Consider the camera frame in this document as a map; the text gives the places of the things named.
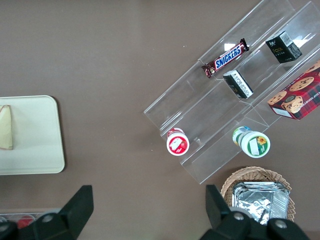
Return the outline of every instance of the yogurt cup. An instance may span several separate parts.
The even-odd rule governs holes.
[[[168,131],[166,148],[169,153],[174,156],[181,156],[189,150],[189,147],[189,140],[182,129],[175,127]]]
[[[233,142],[251,158],[261,158],[270,150],[270,139],[259,131],[252,131],[247,126],[240,126],[234,130]]]

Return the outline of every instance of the wicker basket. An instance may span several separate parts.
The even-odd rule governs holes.
[[[280,182],[289,191],[292,189],[289,186],[289,183],[280,174],[271,170],[266,170],[262,167],[248,166],[232,173],[222,186],[221,195],[229,207],[232,206],[232,189],[234,185],[239,182]],[[286,219],[293,222],[295,214],[295,203],[289,198]]]

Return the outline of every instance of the snickers bar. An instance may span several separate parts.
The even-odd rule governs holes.
[[[242,38],[239,44],[231,48],[229,51],[225,52],[214,61],[211,61],[202,66],[202,69],[204,70],[206,76],[208,78],[211,78],[216,71],[220,70],[222,67],[229,64],[246,51],[249,51],[249,47],[247,46],[245,39]]]

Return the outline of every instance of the bread slice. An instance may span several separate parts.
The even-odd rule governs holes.
[[[0,149],[13,149],[11,112],[9,105],[0,105]]]

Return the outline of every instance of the cookie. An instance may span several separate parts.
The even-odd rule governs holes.
[[[283,99],[286,96],[287,92],[286,91],[281,91],[278,92],[276,95],[273,96],[267,103],[269,105],[273,105],[277,102],[279,102],[281,99]]]
[[[296,114],[302,108],[303,103],[301,96],[292,95],[281,104],[281,107],[289,113]]]
[[[317,61],[312,67],[310,67],[307,71],[305,71],[304,73],[307,74],[307,73],[310,73],[316,69],[320,68],[320,60]]]
[[[301,90],[301,89],[304,89],[306,86],[308,86],[309,84],[311,84],[313,81],[314,81],[314,77],[312,76],[309,76],[309,77],[305,77],[297,82],[295,82],[290,88],[289,90],[291,92],[294,92],[294,91],[298,91],[298,90]]]

